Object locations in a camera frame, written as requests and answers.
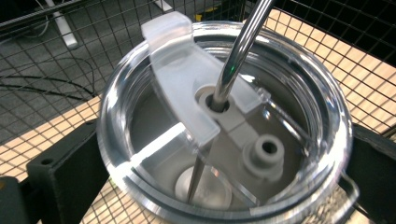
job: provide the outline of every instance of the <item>wooden surface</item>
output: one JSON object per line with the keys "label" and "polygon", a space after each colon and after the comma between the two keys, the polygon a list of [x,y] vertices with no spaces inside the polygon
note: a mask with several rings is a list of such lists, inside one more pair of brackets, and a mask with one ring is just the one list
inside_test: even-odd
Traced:
{"label": "wooden surface", "polygon": [[[394,67],[276,10],[272,11],[265,26],[294,40],[317,55],[341,82],[341,88],[348,100],[354,122],[379,133],[396,123],[396,69]],[[78,125],[97,118],[99,101],[99,97],[95,97],[88,103],[0,146],[0,175],[16,176],[19,180],[23,180],[26,177],[25,164],[30,159],[72,132]],[[120,197],[114,188],[111,192]],[[112,210],[108,203],[104,203],[106,200],[104,195],[107,194],[102,192],[98,196],[92,206],[92,211],[87,213],[85,217],[87,223],[99,221],[96,219],[98,215],[95,206],[103,210],[100,214],[103,214],[105,210]],[[139,211],[138,216],[147,219],[143,210]]]}

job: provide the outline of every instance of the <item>white object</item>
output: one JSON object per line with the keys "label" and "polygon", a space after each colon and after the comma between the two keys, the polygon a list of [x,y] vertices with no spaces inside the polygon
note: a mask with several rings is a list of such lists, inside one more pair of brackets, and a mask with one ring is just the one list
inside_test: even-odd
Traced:
{"label": "white object", "polygon": [[160,9],[162,9],[163,11],[168,11],[170,9],[172,9],[171,6],[169,6],[169,4],[167,4],[165,1],[163,0],[157,0],[154,2],[155,5],[157,5],[157,7],[159,7]]}
{"label": "white object", "polygon": [[277,181],[283,174],[285,148],[274,135],[263,134],[242,152],[245,167],[255,176]]}
{"label": "white object", "polygon": [[[49,7],[55,6],[52,0],[46,0],[46,2]],[[62,38],[64,39],[64,43],[66,44],[66,46],[70,49],[74,49],[75,47],[77,47],[78,42],[75,36],[73,35],[72,30],[70,29],[69,23],[67,23],[66,18],[59,11],[54,12],[52,15],[55,18],[56,25],[58,26],[59,31],[61,32]]]}

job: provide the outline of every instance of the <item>white cable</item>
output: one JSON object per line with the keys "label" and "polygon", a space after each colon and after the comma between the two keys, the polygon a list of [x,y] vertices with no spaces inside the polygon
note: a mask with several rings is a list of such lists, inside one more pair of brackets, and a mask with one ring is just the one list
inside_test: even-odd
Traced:
{"label": "white cable", "polygon": [[[44,10],[43,5],[41,5],[41,3],[38,2],[38,0],[35,0],[35,1],[38,3],[38,5],[41,7],[41,9]],[[39,35],[24,35],[24,37],[27,37],[27,38],[37,38],[37,37],[42,36],[44,33],[47,32],[47,29],[49,28],[49,24],[50,24],[49,17],[46,16],[46,26],[44,27],[43,31],[41,31],[41,33],[40,33]]]}

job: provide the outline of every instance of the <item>wire cage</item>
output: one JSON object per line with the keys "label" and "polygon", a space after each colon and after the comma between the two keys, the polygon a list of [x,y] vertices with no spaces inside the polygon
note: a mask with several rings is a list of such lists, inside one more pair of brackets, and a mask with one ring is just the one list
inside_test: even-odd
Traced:
{"label": "wire cage", "polygon": [[[243,21],[255,1],[1,4],[0,175],[21,181],[28,161],[97,117],[113,69],[143,41],[141,24],[173,10],[192,21]],[[394,11],[390,0],[279,0],[264,26],[315,53],[339,81],[355,123],[394,139]],[[163,221],[108,181],[81,222]]]}

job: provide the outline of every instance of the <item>black cable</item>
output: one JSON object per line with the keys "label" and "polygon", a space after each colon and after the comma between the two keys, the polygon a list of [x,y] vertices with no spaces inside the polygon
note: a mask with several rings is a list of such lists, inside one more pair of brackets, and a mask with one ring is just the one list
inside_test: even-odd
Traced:
{"label": "black cable", "polygon": [[[46,61],[40,62],[40,63],[26,63],[26,64],[22,64],[22,65],[20,65],[20,66],[18,66],[18,67],[6,68],[6,69],[3,69],[3,70],[0,70],[0,73],[2,73],[2,72],[4,72],[4,71],[7,71],[7,70],[16,70],[17,72],[21,72],[21,71],[26,70],[26,69],[28,69],[28,68],[31,68],[31,67],[33,67],[33,66],[28,67],[28,68],[25,68],[25,69],[23,69],[23,70],[21,70],[21,71],[18,71],[17,69],[18,69],[18,68],[21,68],[21,67],[24,67],[24,66],[28,66],[28,65],[39,65],[39,64],[41,64],[41,63],[49,63],[49,62],[53,62],[53,61],[55,61],[55,60],[77,60],[77,61],[81,61],[81,62],[84,62],[85,64],[87,64],[87,65],[91,68],[91,71],[92,71],[92,91],[88,91],[88,89],[83,88],[81,85],[79,85],[79,84],[77,84],[77,83],[75,83],[75,82],[73,82],[73,81],[71,81],[71,80],[63,80],[63,79],[59,79],[59,78],[56,78],[56,79],[59,79],[59,80],[57,80],[57,81],[61,81],[61,82],[64,82],[64,83],[68,83],[68,84],[71,84],[71,85],[74,85],[74,86],[80,86],[81,88],[83,88],[84,91],[87,91],[87,93],[88,93],[89,95],[91,95],[92,97],[97,96],[96,89],[95,89],[95,84],[94,84],[94,83],[95,83],[95,76],[94,76],[94,73],[93,73],[93,68],[92,68],[92,66],[91,66],[90,63],[88,63],[87,61],[85,61],[85,60],[83,60],[83,59],[80,59],[80,58],[75,58],[75,57],[65,57],[65,58],[60,58],[60,59],[54,59],[54,58],[52,58],[52,59],[49,59],[49,60],[46,60]],[[10,76],[2,76],[2,77],[0,77],[0,78],[13,78],[13,77],[14,77],[14,76],[10,75]],[[54,77],[38,77],[38,78],[42,78],[42,79],[46,79],[46,80],[55,79]]]}
{"label": "black cable", "polygon": [[67,98],[70,98],[70,99],[73,99],[73,100],[88,102],[87,99],[80,98],[80,97],[77,97],[77,96],[67,95],[67,94],[56,92],[56,91],[41,90],[39,88],[34,88],[34,87],[19,86],[19,85],[4,85],[4,84],[0,84],[0,87],[17,89],[17,91],[30,91],[30,92],[35,92],[35,93],[43,93],[45,95],[63,96],[63,97],[67,97]]}
{"label": "black cable", "polygon": [[0,76],[0,79],[1,79],[1,78],[32,78],[32,79],[46,79],[46,80],[52,80],[52,81],[60,81],[60,82],[68,83],[68,84],[71,84],[71,85],[73,85],[73,86],[82,88],[82,89],[83,89],[85,92],[87,92],[91,97],[95,97],[95,96],[96,96],[92,91],[88,90],[87,88],[85,88],[85,87],[83,87],[83,86],[81,86],[81,85],[79,85],[79,84],[77,84],[77,83],[75,83],[75,82],[72,82],[71,80],[64,80],[64,79],[60,79],[60,78],[56,78],[56,77],[33,77],[33,76],[12,76],[12,77],[5,77],[5,76]]}
{"label": "black cable", "polygon": [[353,208],[355,208],[356,211],[360,212],[362,215],[371,220],[370,215],[366,211],[364,211],[358,204],[353,204]]}

